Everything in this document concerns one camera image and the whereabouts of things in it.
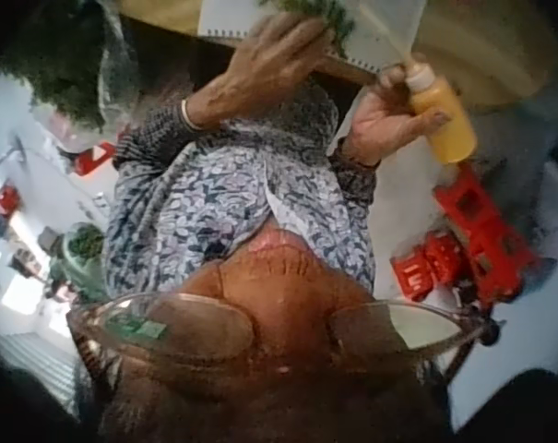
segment lips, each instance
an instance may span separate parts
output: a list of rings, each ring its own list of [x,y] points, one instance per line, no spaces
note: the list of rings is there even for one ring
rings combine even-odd
[[[248,251],[260,252],[280,246],[290,246],[301,252],[312,254],[311,248],[299,235],[283,229],[263,231],[250,242]]]

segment elderly woman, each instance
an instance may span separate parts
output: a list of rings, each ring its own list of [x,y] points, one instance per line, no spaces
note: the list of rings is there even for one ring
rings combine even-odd
[[[120,140],[104,253],[111,298],[174,291],[217,299],[251,319],[257,367],[321,369],[331,345],[326,316],[372,300],[375,169],[446,121],[437,110],[410,114],[403,71],[394,69],[327,157],[337,108],[305,81],[332,39],[319,18],[266,18],[225,73]],[[146,377],[123,377],[103,433],[116,441],[425,441],[442,423],[415,379],[376,408],[379,419],[374,392],[344,377],[235,380],[242,384],[229,399],[218,393],[209,404],[198,389],[180,401]],[[412,426],[386,418],[389,407]]]

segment spiral notebook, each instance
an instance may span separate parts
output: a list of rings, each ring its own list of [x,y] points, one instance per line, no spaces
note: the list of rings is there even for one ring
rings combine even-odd
[[[398,63],[389,43],[359,13],[361,0],[340,0],[356,28],[344,44],[346,63],[371,71]],[[407,45],[414,42],[426,0],[362,0],[382,18],[392,33]],[[273,5],[259,6],[258,0],[203,0],[198,35],[243,38],[262,17],[277,12]]]

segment wrist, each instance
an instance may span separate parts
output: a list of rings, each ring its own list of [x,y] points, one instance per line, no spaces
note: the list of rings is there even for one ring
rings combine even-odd
[[[340,154],[344,159],[352,164],[355,164],[363,169],[374,169],[379,165],[381,159],[369,158],[366,152],[360,150],[352,141],[351,135],[348,134],[340,145]]]
[[[195,126],[211,129],[233,116],[225,84],[225,78],[219,76],[186,99],[186,114]]]

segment floral print shirt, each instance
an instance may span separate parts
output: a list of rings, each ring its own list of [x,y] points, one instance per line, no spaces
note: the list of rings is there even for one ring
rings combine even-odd
[[[375,172],[326,156],[338,110],[307,85],[256,120],[198,133],[161,108],[119,142],[103,258],[109,295],[168,291],[230,255],[269,216],[373,291],[367,229]]]

